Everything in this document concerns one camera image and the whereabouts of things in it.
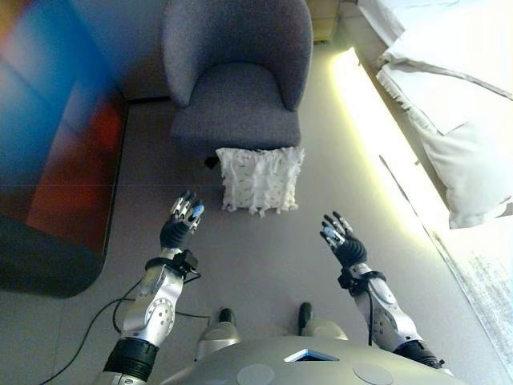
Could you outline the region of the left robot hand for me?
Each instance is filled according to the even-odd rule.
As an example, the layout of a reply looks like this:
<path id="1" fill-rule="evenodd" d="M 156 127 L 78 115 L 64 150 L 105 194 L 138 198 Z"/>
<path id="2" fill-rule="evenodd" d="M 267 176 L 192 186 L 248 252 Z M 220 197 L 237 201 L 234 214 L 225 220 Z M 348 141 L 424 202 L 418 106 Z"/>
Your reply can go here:
<path id="1" fill-rule="evenodd" d="M 204 205 L 196 197 L 195 192 L 187 190 L 176 198 L 160 231 L 162 249 L 180 248 L 187 235 L 197 230 L 204 214 Z"/>

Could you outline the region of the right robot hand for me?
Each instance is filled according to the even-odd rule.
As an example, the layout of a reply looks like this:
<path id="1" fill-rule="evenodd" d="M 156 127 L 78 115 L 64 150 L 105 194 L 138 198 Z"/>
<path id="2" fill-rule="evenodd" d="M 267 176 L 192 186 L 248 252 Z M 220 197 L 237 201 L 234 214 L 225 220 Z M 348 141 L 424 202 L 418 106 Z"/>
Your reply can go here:
<path id="1" fill-rule="evenodd" d="M 332 211 L 331 216 L 323 215 L 320 235 L 342 267 L 349 268 L 367 261 L 364 244 L 354 236 L 352 226 L 338 212 Z"/>

